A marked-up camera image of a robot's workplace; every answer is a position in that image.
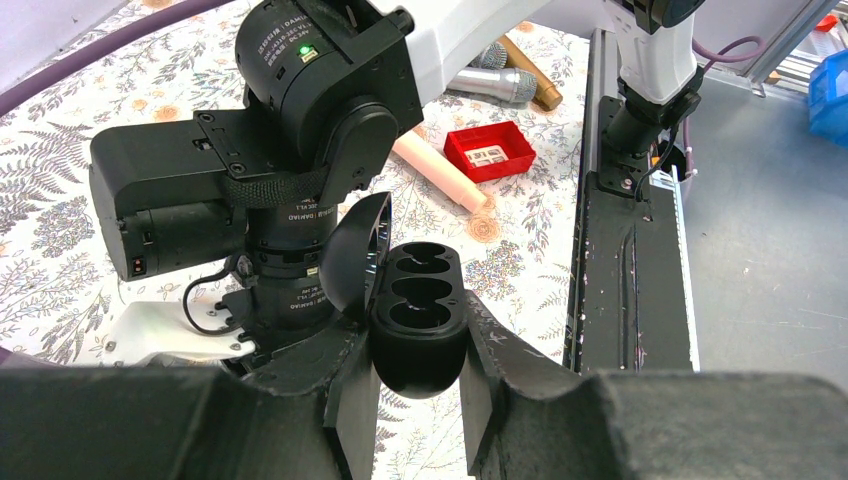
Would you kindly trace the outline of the black earbud charging case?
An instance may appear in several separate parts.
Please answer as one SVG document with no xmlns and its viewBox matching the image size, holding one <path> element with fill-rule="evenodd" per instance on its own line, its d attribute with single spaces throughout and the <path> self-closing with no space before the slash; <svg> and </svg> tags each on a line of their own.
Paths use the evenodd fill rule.
<svg viewBox="0 0 848 480">
<path fill-rule="evenodd" d="M 318 274 L 327 299 L 364 322 L 374 367 L 398 395 L 425 399 L 459 377 L 469 336 L 458 253 L 391 243 L 390 193 L 355 203 L 327 239 Z"/>
</svg>

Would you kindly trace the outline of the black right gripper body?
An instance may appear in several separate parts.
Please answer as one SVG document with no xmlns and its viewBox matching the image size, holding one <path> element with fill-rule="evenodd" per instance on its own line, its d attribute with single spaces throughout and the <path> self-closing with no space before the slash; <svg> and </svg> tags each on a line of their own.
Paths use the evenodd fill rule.
<svg viewBox="0 0 848 480">
<path fill-rule="evenodd" d="M 413 28 L 399 7 L 264 1 L 235 39 L 242 108 L 98 133 L 90 186 L 117 275 L 222 259 L 241 286 L 228 329 L 261 341 L 329 318 L 315 267 L 337 207 L 422 117 Z"/>
</svg>

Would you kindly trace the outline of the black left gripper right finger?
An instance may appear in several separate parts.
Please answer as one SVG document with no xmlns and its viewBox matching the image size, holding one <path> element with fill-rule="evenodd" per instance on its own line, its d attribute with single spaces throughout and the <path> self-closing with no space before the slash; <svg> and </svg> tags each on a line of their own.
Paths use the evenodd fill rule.
<svg viewBox="0 0 848 480">
<path fill-rule="evenodd" d="M 460 376 L 478 479 L 843 479 L 847 397 L 794 374 L 578 375 L 473 293 Z"/>
</svg>

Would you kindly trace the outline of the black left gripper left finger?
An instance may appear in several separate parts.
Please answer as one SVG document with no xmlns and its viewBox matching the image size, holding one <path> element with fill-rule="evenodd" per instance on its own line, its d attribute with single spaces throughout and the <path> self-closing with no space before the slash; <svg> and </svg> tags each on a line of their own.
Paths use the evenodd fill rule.
<svg viewBox="0 0 848 480">
<path fill-rule="evenodd" d="M 5 368 L 5 479 L 367 479 L 379 383 L 341 326 L 245 378 L 212 367 Z"/>
</svg>

